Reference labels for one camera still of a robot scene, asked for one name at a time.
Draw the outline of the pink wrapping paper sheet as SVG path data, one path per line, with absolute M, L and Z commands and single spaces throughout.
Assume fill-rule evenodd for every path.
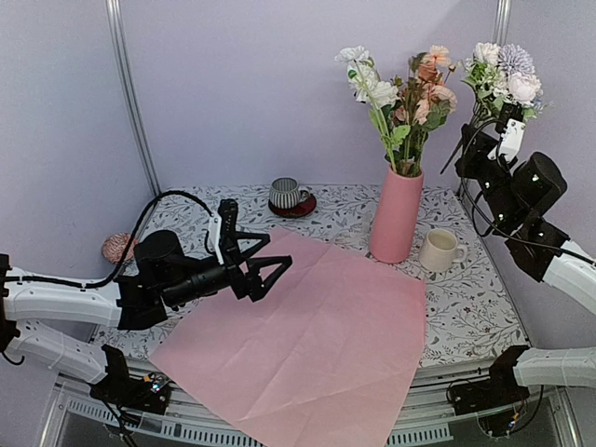
M 292 266 L 265 298 L 239 301 L 222 291 L 179 322 L 150 356 L 173 381 L 196 373 L 224 386 L 255 368 L 257 383 L 305 368 L 323 388 L 406 387 L 425 346 L 426 288 L 364 255 L 276 229 L 268 255 L 289 254 Z

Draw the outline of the peach rose flower stem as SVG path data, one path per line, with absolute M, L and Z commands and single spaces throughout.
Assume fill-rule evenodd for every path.
M 413 130 L 423 135 L 436 130 L 445 124 L 456 106 L 457 98 L 449 88 L 444 85 L 426 87 L 416 104 Z

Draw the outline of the green leafy white stem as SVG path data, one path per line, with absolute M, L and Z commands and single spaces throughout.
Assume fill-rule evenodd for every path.
M 472 117 L 468 123 L 479 129 L 491 121 L 507 123 L 517 118 L 527 122 L 544 109 L 542 82 L 536 74 L 530 53 L 520 45 L 479 42 L 472 55 L 462 62 L 463 82 L 474 93 Z

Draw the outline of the dusty orange rose stem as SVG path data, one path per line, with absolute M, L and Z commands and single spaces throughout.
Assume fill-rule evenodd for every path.
M 446 67 L 435 67 L 423 64 L 421 52 L 409 60 L 409 77 L 407 83 L 400 87 L 398 102 L 393 112 L 393 123 L 397 126 L 408 124 L 411 131 L 398 150 L 398 174 L 405 177 L 416 177 L 422 172 L 421 160 L 428 134 L 416 133 L 413 130 L 413 118 L 416 104 L 421 99 L 423 90 L 432 85 L 446 86 L 450 70 Z

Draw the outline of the peach blossom flower stem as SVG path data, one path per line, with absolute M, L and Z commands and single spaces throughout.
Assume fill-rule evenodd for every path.
M 422 63 L 435 67 L 446 67 L 450 71 L 454 71 L 457 68 L 457 64 L 453 63 L 450 57 L 450 50 L 442 45 L 431 45 L 429 52 L 423 56 Z

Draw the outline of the white peony flower stem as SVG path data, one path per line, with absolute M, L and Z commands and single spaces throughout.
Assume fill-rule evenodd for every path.
M 376 109 L 393 107 L 399 97 L 399 88 L 387 81 L 378 81 L 369 93 L 371 104 Z

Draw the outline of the white blossom flower stem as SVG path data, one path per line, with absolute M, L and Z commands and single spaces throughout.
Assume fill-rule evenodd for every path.
M 384 81 L 375 68 L 373 57 L 363 46 L 345 47 L 334 57 L 346 67 L 346 76 L 357 102 L 369 105 L 369 118 L 380 134 L 390 168 L 397 173 L 395 152 L 411 131 L 408 124 L 393 125 L 389 118 L 398 102 L 399 88 Z

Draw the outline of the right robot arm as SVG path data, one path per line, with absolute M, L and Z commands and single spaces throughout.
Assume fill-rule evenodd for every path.
M 492 363 L 481 397 L 500 406 L 534 386 L 594 388 L 595 257 L 546 218 L 567 182 L 541 152 L 506 158 L 494 124 L 463 126 L 454 172 L 529 339 Z

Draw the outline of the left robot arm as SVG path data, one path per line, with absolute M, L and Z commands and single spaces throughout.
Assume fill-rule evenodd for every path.
M 170 310 L 223 290 L 258 302 L 292 264 L 289 256 L 258 256 L 269 241 L 266 234 L 239 233 L 225 237 L 211 256 L 196 259 L 183 253 L 174 232 L 160 230 L 135 247 L 137 275 L 90 288 L 62 278 L 29 277 L 2 256 L 1 351 L 78 378 L 96 400 L 143 410 L 164 403 L 169 398 L 165 376 L 134 378 L 121 350 L 85 343 L 60 331 L 59 324 L 136 332 L 166 321 Z

